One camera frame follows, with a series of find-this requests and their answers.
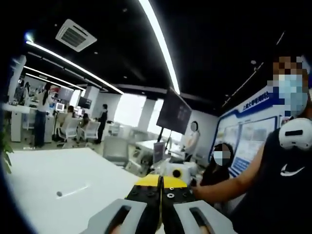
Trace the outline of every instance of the black tank top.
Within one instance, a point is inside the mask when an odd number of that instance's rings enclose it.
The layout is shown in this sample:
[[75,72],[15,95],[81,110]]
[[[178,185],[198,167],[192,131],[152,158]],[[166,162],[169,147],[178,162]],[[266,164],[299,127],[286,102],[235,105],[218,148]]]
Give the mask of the black tank top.
[[312,233],[312,151],[287,151],[278,134],[269,135],[253,186],[231,214],[239,234]]

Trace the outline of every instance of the air conditioning vent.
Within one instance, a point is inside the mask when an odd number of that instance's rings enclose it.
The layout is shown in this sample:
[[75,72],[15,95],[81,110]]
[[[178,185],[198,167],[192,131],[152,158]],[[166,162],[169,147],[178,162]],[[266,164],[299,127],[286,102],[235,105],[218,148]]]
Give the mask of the air conditioning vent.
[[67,19],[59,29],[55,39],[77,52],[97,41],[95,37],[70,19]]

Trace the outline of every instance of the white face mask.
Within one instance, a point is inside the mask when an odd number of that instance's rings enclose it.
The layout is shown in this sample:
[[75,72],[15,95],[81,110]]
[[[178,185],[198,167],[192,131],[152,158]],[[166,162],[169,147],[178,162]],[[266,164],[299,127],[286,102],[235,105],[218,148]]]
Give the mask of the white face mask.
[[279,98],[285,101],[281,105],[284,116],[294,116],[302,114],[308,104],[308,93],[303,90],[302,75],[278,75]]

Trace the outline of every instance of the window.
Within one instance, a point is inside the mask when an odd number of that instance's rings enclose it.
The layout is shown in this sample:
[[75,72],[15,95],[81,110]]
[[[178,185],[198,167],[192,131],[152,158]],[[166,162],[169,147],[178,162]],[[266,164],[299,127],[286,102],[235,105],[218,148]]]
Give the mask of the window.
[[[154,106],[154,110],[153,110],[153,113],[151,116],[151,120],[148,124],[148,128],[147,128],[148,132],[151,132],[154,134],[160,133],[161,127],[157,126],[156,123],[157,123],[157,120],[158,120],[158,117],[159,117],[163,103],[164,103],[164,100],[162,100],[162,99],[158,99],[156,101],[155,106]],[[170,130],[165,128],[163,133],[162,133],[162,136],[163,137],[169,137],[169,135],[170,135]],[[172,131],[171,138],[175,141],[181,141],[182,134]]]
[[114,121],[137,127],[146,101],[145,96],[124,94],[118,103]]

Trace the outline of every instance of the vr headset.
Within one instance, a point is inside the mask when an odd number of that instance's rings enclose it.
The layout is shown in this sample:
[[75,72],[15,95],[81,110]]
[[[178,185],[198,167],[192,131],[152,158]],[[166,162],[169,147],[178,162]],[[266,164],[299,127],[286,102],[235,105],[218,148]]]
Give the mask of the vr headset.
[[285,123],[279,131],[279,143],[287,150],[293,147],[303,151],[312,150],[312,121],[296,118]]

